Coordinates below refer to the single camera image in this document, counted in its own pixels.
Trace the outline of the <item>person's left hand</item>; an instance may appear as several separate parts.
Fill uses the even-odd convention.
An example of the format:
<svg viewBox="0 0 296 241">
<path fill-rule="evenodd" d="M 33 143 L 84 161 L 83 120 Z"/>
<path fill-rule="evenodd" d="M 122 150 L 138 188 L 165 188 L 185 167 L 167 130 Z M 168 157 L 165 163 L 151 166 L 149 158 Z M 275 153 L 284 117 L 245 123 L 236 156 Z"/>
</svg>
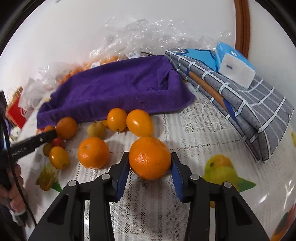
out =
<svg viewBox="0 0 296 241">
<path fill-rule="evenodd" d="M 15 165 L 15 173 L 16 173 L 18 183 L 22 189 L 22 192 L 24 192 L 23 178 L 21 177 L 21 167 L 18 164 Z M 3 186 L 1 186 L 0 196 L 1 196 L 2 205 L 4 205 L 4 198 L 9 198 L 11 200 L 10 206 L 15 212 L 19 213 L 25 210 L 26 206 L 14 181 L 9 191 L 6 190 Z"/>
</svg>

